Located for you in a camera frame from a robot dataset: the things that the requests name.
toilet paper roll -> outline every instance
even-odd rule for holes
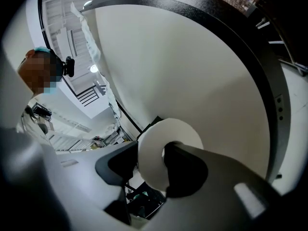
[[[156,123],[138,139],[139,172],[154,189],[166,191],[169,186],[168,170],[162,153],[165,145],[174,141],[203,149],[198,133],[187,123],[173,118]]]

gray surface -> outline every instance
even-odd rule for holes
[[[193,195],[168,198],[143,230],[240,230],[251,220],[234,191],[234,186],[241,182],[247,184],[265,206],[280,199],[267,182],[238,161],[193,147],[181,145],[179,148],[206,162],[208,178]]]
[[[105,209],[116,200],[121,188],[108,185],[95,171],[95,163],[124,144],[104,147],[93,151],[58,155],[58,161],[76,160],[78,163],[65,167],[64,173],[100,209]]]
[[[93,155],[90,156],[90,162],[93,161],[95,157],[98,157],[99,154],[102,156],[108,153],[108,151],[114,151],[123,145],[124,143],[116,146],[110,146],[107,151],[94,151]],[[114,219],[102,211],[101,208],[103,205],[107,205],[108,203],[112,202],[113,199],[106,198],[103,200],[103,202],[99,203],[96,202],[94,198],[89,198],[89,194],[85,192],[88,190],[96,194],[98,191],[101,191],[105,194],[110,194],[109,196],[116,196],[116,194],[108,193],[109,190],[112,191],[114,188],[109,188],[109,186],[106,184],[101,184],[100,186],[102,186],[102,188],[97,189],[97,191],[90,189],[95,185],[99,185],[97,182],[98,178],[96,177],[97,174],[95,172],[94,165],[91,166],[90,163],[87,163],[87,166],[90,167],[89,171],[83,168],[86,170],[86,173],[83,174],[83,177],[79,176],[80,179],[77,180],[77,173],[67,173],[66,169],[70,167],[64,168],[60,164],[60,161],[73,159],[75,156],[80,159],[80,157],[86,153],[65,154],[57,156],[54,149],[50,146],[44,146],[42,150],[49,180],[56,195],[58,196],[68,214],[72,230],[134,230],[133,228]],[[93,181],[88,181],[85,177],[90,177]]]
[[[0,127],[15,128],[33,92],[10,66],[0,49]]]

black trim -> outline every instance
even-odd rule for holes
[[[74,94],[75,97],[77,97],[76,93],[74,92],[74,90],[71,88],[71,86],[67,83],[66,79],[64,79],[62,77],[62,80],[66,83],[66,85],[68,86],[68,88],[71,90],[71,92]]]
[[[130,118],[130,116],[127,114],[127,112],[123,109],[123,107],[119,104],[118,101],[116,101],[117,106],[119,106],[120,110],[126,115],[126,117],[129,119],[129,121],[132,123],[132,125],[138,130],[139,133],[142,133],[142,130],[140,127],[137,126],[137,124]]]
[[[43,4],[43,0],[38,0],[38,13],[39,13],[38,14],[38,18],[39,18],[40,28],[42,29],[42,34],[43,34],[43,37],[44,37],[44,41],[45,41],[46,47],[48,49],[51,49],[50,48],[50,44],[48,42],[46,31],[45,31],[44,22],[43,22],[43,8],[42,8],[42,4]]]
[[[85,100],[85,101],[84,101],[83,103],[81,103],[81,104],[84,104],[84,103],[88,102],[89,100],[91,100],[92,98],[95,98],[95,97],[96,97],[96,99],[98,99],[97,96],[94,95],[93,97],[88,98],[87,100]]]
[[[146,126],[146,128],[137,136],[137,140],[140,138],[142,134],[144,134],[151,126],[154,126],[156,123],[162,121],[163,119],[157,116],[153,122]]]
[[[71,30],[71,36],[72,36],[72,43],[73,43],[73,47],[74,47],[74,52],[75,52],[75,55],[77,56],[77,51],[76,51],[76,47],[75,47],[75,40],[74,40],[73,30]]]
[[[75,144],[73,144],[70,148],[68,148],[67,150],[65,151],[69,151],[70,149],[72,149],[75,145],[77,145],[81,140],[78,140]]]
[[[117,200],[114,200],[109,206],[107,206],[104,211],[110,216],[130,225],[131,217],[128,212],[128,207],[126,204],[125,192],[121,189],[120,195]]]
[[[85,90],[84,90],[84,91],[82,91],[80,94],[77,94],[77,96],[80,96],[81,94],[83,94],[83,93],[85,93],[85,92],[87,92],[87,91],[91,90],[93,87],[94,87],[94,86],[91,86],[91,87],[89,87],[89,88],[85,89]]]
[[[151,6],[183,15],[209,29],[237,54],[254,79],[267,112],[270,156],[266,179],[272,182],[287,148],[291,107],[281,66],[258,29],[250,25],[244,15],[222,0],[93,0],[82,12],[123,4]],[[278,120],[279,107],[275,99],[279,96],[284,99],[283,120]]]
[[[97,99],[99,99],[99,98],[97,98]],[[94,99],[94,100],[91,101],[90,103],[94,102],[94,101],[97,100],[97,99]],[[89,105],[90,103],[87,103],[87,104],[85,105],[85,107],[86,107],[87,105]]]
[[[134,195],[141,194],[142,196],[144,196],[144,197],[145,197],[146,199],[148,199],[148,200],[152,200],[152,201],[158,203],[159,205],[162,204],[160,201],[158,201],[158,200],[156,200],[156,199],[154,199],[154,198],[151,198],[151,197],[149,197],[148,195],[145,195],[145,194],[142,192],[142,190],[141,190],[140,188],[135,189],[135,188],[131,187],[131,186],[128,185],[128,184],[125,184],[125,187],[127,187],[128,189],[133,190],[133,191],[134,191],[134,193],[133,193]]]
[[[78,98],[78,99],[81,99],[82,97],[84,97],[84,96],[86,96],[86,95],[88,95],[89,93],[92,92],[91,90],[88,90],[88,91],[89,91],[89,92],[85,93],[84,95],[81,95],[80,97],[77,96],[77,98]]]
[[[93,95],[93,94],[95,94],[95,92],[92,92],[92,91],[90,91],[89,93],[87,93],[86,95],[86,97],[85,98],[83,98],[83,99],[79,99],[79,101],[81,102],[81,101],[83,101],[83,100],[85,100],[86,98],[88,98],[89,96],[91,96],[91,95]]]

